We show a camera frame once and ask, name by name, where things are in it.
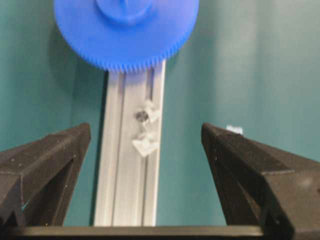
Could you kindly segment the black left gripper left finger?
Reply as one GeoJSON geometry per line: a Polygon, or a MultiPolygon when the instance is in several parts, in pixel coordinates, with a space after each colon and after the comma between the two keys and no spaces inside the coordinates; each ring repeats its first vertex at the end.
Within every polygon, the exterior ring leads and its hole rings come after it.
{"type": "Polygon", "coordinates": [[[0,225],[62,226],[91,141],[88,123],[0,153],[0,225]]]}

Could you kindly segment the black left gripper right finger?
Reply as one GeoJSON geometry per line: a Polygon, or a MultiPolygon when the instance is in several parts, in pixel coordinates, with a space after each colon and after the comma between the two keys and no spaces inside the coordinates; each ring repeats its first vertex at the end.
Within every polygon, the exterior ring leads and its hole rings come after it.
{"type": "Polygon", "coordinates": [[[320,237],[320,164],[204,123],[201,143],[228,225],[276,240],[320,237]]]}

